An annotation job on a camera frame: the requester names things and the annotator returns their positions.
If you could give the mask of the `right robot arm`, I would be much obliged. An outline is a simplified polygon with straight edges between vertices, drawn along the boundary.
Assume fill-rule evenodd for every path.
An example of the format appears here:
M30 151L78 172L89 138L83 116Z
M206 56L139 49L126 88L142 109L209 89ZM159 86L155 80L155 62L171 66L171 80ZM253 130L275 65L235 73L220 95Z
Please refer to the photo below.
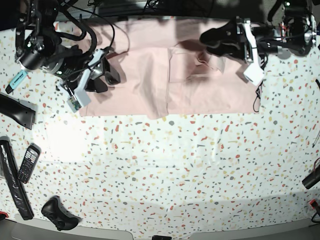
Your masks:
M81 79L86 93L104 93L109 86L121 82L119 73L107 60L112 46L98 49L94 30L82 18L69 13L74 0L26 0L24 4L26 9L15 30L15 60L23 72L42 69L60 78L57 90L65 90L71 96ZM59 13L80 29L80 35L55 30Z

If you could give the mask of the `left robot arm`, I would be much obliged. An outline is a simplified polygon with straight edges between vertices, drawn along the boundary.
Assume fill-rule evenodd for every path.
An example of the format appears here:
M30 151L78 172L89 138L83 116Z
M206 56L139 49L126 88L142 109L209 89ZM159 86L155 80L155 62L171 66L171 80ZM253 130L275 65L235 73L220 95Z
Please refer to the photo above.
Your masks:
M297 56L307 55L316 45L317 24L308 0L278 0L266 23L234 17L219 28L201 34L200 42L217 56L231 56L246 63L285 49Z

